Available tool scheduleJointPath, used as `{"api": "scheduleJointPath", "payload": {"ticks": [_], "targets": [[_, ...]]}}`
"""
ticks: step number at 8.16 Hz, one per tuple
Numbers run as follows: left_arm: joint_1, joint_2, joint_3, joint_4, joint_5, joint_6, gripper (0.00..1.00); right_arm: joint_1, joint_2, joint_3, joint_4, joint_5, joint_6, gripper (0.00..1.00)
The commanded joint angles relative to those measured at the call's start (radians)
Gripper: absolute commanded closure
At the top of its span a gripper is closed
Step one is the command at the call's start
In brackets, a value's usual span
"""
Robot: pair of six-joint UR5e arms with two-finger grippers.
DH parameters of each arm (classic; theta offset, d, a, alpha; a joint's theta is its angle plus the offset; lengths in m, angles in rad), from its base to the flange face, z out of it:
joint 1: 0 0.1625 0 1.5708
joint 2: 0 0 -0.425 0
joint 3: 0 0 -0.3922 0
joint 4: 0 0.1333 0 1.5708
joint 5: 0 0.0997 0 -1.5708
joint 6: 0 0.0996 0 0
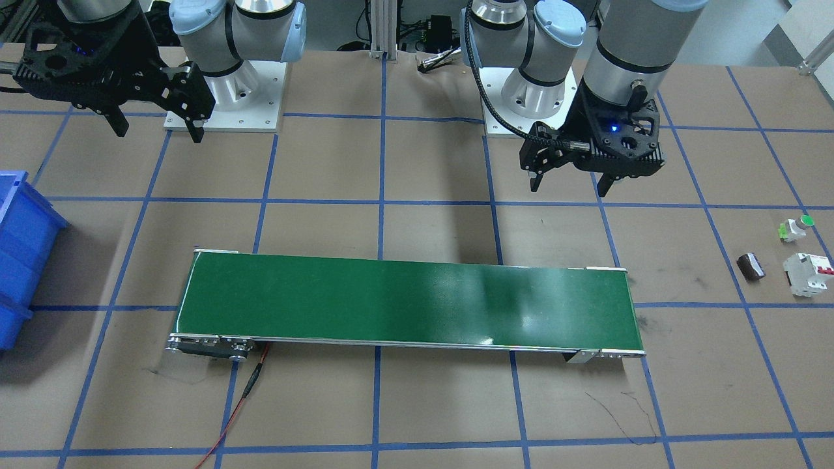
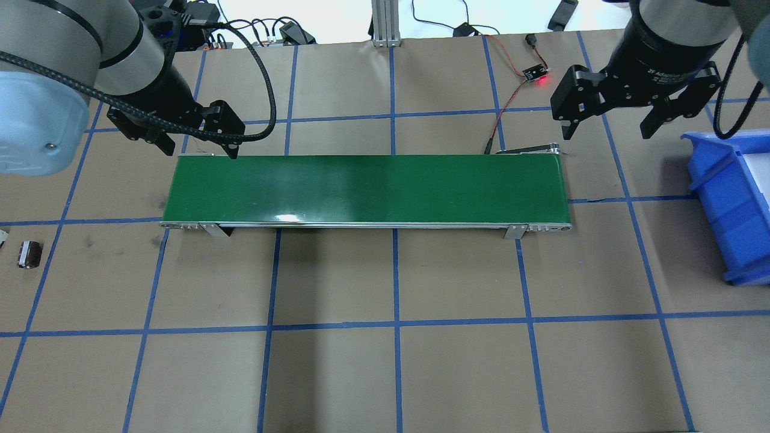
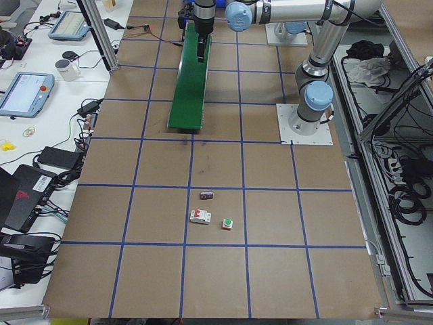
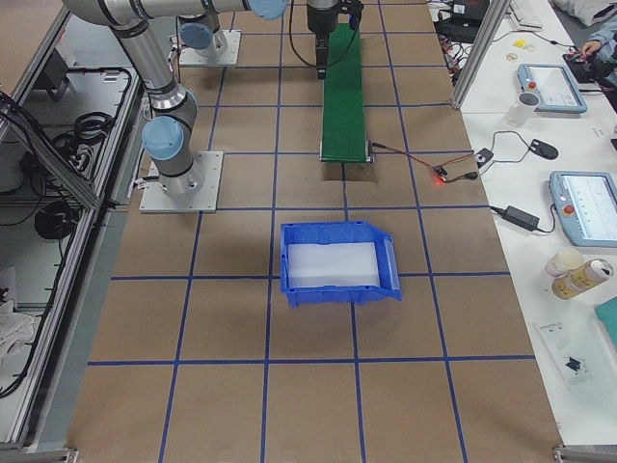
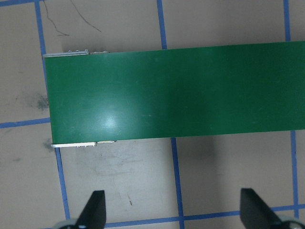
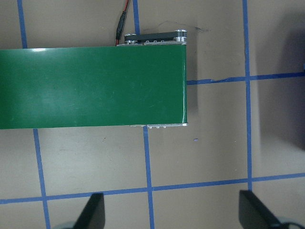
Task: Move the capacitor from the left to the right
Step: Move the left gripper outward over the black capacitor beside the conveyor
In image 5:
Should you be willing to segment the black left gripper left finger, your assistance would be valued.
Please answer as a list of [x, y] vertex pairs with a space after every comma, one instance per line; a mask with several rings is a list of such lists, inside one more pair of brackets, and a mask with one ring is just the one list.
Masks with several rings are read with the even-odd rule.
[[104, 190], [94, 191], [74, 227], [76, 229], [103, 229], [106, 224]]

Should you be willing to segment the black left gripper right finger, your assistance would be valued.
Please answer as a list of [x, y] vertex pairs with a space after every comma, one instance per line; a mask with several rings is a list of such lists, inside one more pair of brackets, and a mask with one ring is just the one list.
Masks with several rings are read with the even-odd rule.
[[240, 219], [246, 229], [289, 228], [289, 223], [282, 221], [252, 188], [241, 189]]

